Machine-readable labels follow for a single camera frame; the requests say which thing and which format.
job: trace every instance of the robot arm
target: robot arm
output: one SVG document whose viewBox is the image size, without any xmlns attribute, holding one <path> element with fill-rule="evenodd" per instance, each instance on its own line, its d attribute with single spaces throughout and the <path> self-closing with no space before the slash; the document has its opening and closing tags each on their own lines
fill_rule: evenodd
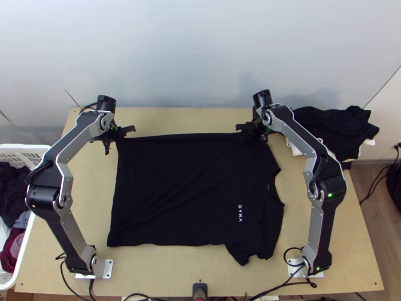
<svg viewBox="0 0 401 301">
<path fill-rule="evenodd" d="M 27 178 L 27 206 L 45 219 L 66 254 L 65 264 L 72 273 L 87 278 L 110 278 L 113 261 L 100 259 L 88 245 L 71 212 L 73 176 L 67 167 L 72 157 L 87 143 L 101 140 L 108 154 L 110 143 L 125 136 L 134 126 L 115 125 L 116 101 L 99 95 L 96 110 L 82 112 L 75 127 L 54 144 Z"/>
<path fill-rule="evenodd" d="M 255 126 L 281 133 L 306 156 L 303 175 L 312 212 L 308 242 L 301 253 L 308 275 L 316 274 L 331 265 L 329 244 L 335 209 L 347 190 L 341 165 L 324 144 L 294 120 L 288 106 L 272 104 L 269 90 L 255 94 L 254 103 Z"/>
</svg>

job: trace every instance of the black clothing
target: black clothing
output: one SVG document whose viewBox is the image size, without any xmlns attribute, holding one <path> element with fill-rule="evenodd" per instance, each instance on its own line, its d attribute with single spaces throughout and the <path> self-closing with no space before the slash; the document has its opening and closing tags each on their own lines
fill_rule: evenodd
<svg viewBox="0 0 401 301">
<path fill-rule="evenodd" d="M 268 259 L 283 207 L 278 167 L 259 135 L 179 134 L 116 142 L 117 179 L 107 245 L 225 244 L 245 265 Z"/>
<path fill-rule="evenodd" d="M 0 216 L 7 227 L 12 228 L 21 213 L 28 210 L 25 204 L 29 168 L 14 168 L 8 162 L 0 162 Z"/>
<path fill-rule="evenodd" d="M 358 106 L 346 110 L 319 110 L 308 106 L 294 110 L 294 119 L 335 153 L 337 160 L 358 159 L 365 139 L 373 139 L 379 128 L 368 123 L 370 111 Z"/>
</svg>

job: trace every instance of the plywood tabletop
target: plywood tabletop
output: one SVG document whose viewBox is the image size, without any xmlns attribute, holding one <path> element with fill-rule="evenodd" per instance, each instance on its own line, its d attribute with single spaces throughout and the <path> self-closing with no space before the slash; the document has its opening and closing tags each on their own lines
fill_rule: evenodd
<svg viewBox="0 0 401 301">
<path fill-rule="evenodd" d="M 64 133 L 75 124 L 77 110 L 71 110 Z M 234 132 L 237 123 L 252 118 L 250 109 L 232 108 L 117 108 L 120 126 L 134 124 L 137 132 L 130 137 L 176 133 Z M 254 295 L 284 282 L 288 278 L 283 252 L 289 247 L 305 245 L 309 229 L 311 203 L 306 196 L 302 170 L 304 157 L 293 157 L 279 134 L 269 136 L 269 146 L 281 168 L 276 188 L 285 204 L 284 220 L 274 256 L 268 260 L 250 258 L 240 266 L 225 246 L 155 246 L 109 248 L 106 239 L 117 170 L 114 145 L 108 156 L 102 143 L 88 143 L 71 160 L 74 175 L 72 212 L 89 244 L 99 255 L 114 260 L 112 278 L 95 281 L 96 295 L 123 296 L 141 292 L 151 296 L 190 296 L 194 282 L 209 286 L 209 295 Z M 275 294 L 318 294 L 381 290 L 380 273 L 349 172 L 344 201 L 336 211 L 330 242 L 332 267 L 325 277 L 314 279 L 317 288 L 295 285 Z M 60 276 L 62 252 L 49 227 L 36 218 L 24 255 L 16 291 L 70 294 Z M 75 280 L 65 272 L 68 283 L 87 295 L 88 281 Z"/>
</svg>

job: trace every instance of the laundry basket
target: laundry basket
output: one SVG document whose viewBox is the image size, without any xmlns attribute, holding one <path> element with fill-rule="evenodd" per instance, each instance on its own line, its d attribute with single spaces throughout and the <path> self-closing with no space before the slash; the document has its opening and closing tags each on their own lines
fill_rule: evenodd
<svg viewBox="0 0 401 301">
<path fill-rule="evenodd" d="M 43 154 L 47 152 L 49 148 L 50 146 L 48 145 L 0 144 L 0 162 L 9 162 L 10 165 L 15 168 L 26 166 L 32 170 L 41 162 Z M 20 271 L 22 258 L 27 247 L 34 219 L 35 215 L 31 212 L 14 274 L 0 273 L 0 290 L 7 290 L 13 287 L 17 281 L 18 272 Z"/>
</svg>

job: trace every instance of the floor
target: floor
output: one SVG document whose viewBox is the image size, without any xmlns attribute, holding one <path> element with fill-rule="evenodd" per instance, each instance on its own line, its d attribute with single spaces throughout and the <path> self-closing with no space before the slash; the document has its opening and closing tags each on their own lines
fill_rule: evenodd
<svg viewBox="0 0 401 301">
<path fill-rule="evenodd" d="M 359 199 L 362 199 L 383 165 L 359 165 L 351 170 L 352 180 Z M 401 299 L 401 214 L 390 198 L 385 181 L 376 188 L 372 197 L 362 204 L 362 212 L 372 240 L 384 291 L 360 293 L 367 301 L 396 301 Z M 304 295 L 305 300 L 320 300 L 321 295 Z M 354 293 L 326 295 L 337 301 L 361 301 Z M 282 296 L 287 300 L 303 300 L 300 296 Z M 76 301 L 75 296 L 35 294 L 33 301 Z M 97 301 L 121 301 L 117 297 L 97 297 Z"/>
</svg>

